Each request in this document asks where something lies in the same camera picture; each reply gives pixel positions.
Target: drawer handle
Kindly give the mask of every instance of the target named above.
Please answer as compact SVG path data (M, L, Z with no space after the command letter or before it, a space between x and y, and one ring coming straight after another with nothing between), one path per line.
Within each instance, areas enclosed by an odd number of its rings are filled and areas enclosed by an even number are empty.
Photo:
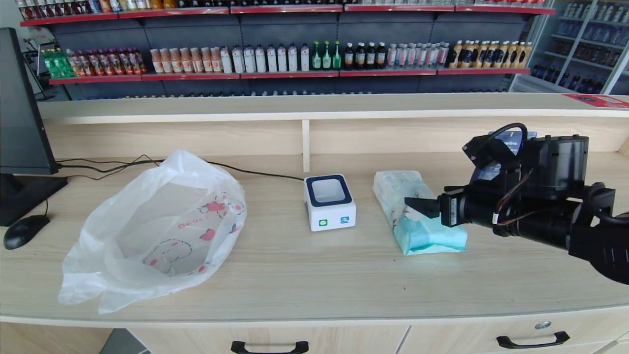
M555 340L554 342L551 343L542 343L542 344L530 344L530 345L519 345L516 344L514 342L512 342L509 337L507 336L500 336L500 337L496 337L496 340L498 341L498 345L503 347L503 348L507 348L507 349L531 349L531 348L544 348L546 346L555 346L555 345L562 345L565 342L567 342L570 339L570 336L564 332L556 332L555 333L555 337L557 338L557 340Z
M308 351L307 341L298 341L295 343L295 349L287 351L285 353L254 353L245 349L245 342L233 341L231 342L231 351L236 354L303 354Z

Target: white plastic bag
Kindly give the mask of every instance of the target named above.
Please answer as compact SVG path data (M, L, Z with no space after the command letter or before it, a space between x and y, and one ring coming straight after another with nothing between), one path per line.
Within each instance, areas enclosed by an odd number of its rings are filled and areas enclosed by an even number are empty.
M234 177L175 151L90 214L63 262L59 302L103 293L104 314L199 285L230 253L246 216Z

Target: white bottle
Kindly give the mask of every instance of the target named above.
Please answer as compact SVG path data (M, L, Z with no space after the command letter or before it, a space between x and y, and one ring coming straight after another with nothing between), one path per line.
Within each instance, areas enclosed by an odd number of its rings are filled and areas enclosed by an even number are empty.
M308 44L304 43L301 47L301 71L308 71L310 65L310 49L308 48Z
M282 43L277 48L277 71L286 72L286 48Z
M265 55L265 50L259 44L258 47L255 49L255 67L258 69L258 72L267 72L267 59Z
M245 70L248 73L255 72L255 54L253 52L253 48L250 45L247 45L245 50L243 50L242 55L245 58Z
M269 44L267 49L267 62L269 63L269 72L277 72L277 57L272 44Z
M288 47L288 71L297 71L297 48L294 43Z
M242 57L242 50L239 46L236 46L231 50L231 56L234 58L234 72L242 74L243 68L245 67L245 61Z

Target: drawer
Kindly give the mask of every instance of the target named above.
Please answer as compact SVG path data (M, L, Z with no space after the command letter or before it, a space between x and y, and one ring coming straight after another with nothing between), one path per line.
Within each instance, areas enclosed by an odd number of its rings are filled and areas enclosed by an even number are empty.
M550 322L548 327L536 329L546 321ZM507 349L498 345L498 336L508 336L517 344L537 344L555 341L554 333L559 331L565 331L570 336L565 344L567 346L609 343L624 334L627 328L629 316L626 310L451 320L441 325L413 325L399 354L502 352Z
M130 329L152 354L229 354L234 341L255 353L289 353L307 341L308 354L395 354L408 326L231 329Z

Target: wire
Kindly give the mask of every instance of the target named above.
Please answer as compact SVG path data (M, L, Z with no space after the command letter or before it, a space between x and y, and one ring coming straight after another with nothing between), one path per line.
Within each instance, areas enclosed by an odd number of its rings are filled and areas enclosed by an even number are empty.
M601 210L601 207L599 207L598 205L596 205L596 203L592 201L592 197L594 196L594 194L597 191L603 189L605 189L605 184L603 182L596 182L587 188L586 194L583 197L583 205L585 206L586 210L594 214L598 219L607 224L629 225L629 218L609 216Z

